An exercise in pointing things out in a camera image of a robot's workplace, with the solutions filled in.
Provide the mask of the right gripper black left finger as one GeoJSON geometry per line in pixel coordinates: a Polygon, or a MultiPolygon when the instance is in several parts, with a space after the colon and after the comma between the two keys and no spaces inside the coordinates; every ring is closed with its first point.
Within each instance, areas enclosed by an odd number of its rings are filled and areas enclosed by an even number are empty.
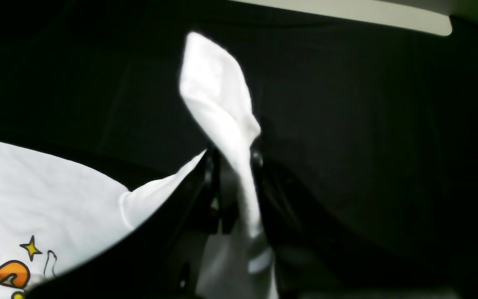
{"type": "Polygon", "coordinates": [[[209,148],[187,175],[147,184],[122,196],[149,204],[134,230],[98,257],[26,293],[27,299],[195,299],[208,238],[217,232],[220,154],[209,148]]]}

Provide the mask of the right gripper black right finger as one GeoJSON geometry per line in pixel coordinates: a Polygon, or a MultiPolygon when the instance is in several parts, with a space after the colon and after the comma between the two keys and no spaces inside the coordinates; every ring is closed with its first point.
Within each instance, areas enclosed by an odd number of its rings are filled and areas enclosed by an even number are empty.
{"type": "Polygon", "coordinates": [[[439,206],[410,257],[343,223],[256,145],[251,164],[284,299],[478,299],[478,210],[439,206]]]}

